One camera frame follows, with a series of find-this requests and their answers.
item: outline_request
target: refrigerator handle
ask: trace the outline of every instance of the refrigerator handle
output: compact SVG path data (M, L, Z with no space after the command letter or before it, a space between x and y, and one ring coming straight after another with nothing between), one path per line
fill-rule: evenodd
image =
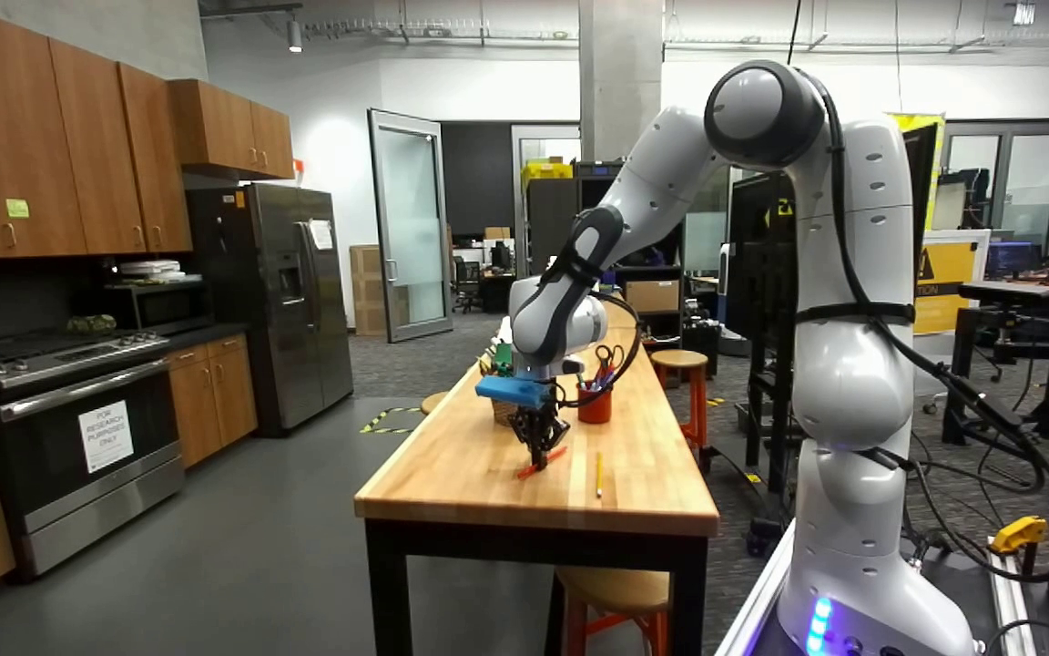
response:
M309 221L299 221L299 262L302 262L302 293L306 293L306 321L309 329L321 321L316 293L309 287L316 281L316 259L315 259L315 234Z

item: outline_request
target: paper sign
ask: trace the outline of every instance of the paper sign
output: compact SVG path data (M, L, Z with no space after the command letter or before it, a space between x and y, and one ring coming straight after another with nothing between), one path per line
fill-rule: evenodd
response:
M309 227L309 240L315 240L316 250L332 250L337 246L329 217L309 217L306 227Z
M89 474L129 458L130 454L129 404L116 402L116 404L84 412L81 442L84 442Z
M7 197L7 217L25 221L30 217L30 200L25 197Z

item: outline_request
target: stainless steel refrigerator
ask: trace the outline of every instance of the stainless steel refrigerator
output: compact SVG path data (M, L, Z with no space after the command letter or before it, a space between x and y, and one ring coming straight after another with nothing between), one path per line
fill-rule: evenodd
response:
M353 389L332 194L191 191L219 321L247 325L260 428L283 438Z

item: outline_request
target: robotic arm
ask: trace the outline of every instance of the robotic arm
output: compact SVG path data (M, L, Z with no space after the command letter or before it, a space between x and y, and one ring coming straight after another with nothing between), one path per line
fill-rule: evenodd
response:
M913 370L901 357L913 304L906 153L888 125L843 126L819 81L746 61L716 82L705 117L659 112L557 262L514 285L518 378L486 378L482 393L518 402L514 431L532 466L547 466L565 432L560 362L604 335L587 293L604 267L668 236L722 158L782 168L799 197L794 417L811 442L799 466L779 622L804 652L971 656L963 610L901 556L905 470L862 454L911 452Z

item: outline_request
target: ceiling light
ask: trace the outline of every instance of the ceiling light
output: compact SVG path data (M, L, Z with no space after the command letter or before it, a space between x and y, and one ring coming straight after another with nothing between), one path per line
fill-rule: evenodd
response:
M299 21L299 13L292 13L288 33L292 33L292 53L302 53L302 21Z
M1035 24L1035 4L1013 4L1013 24Z

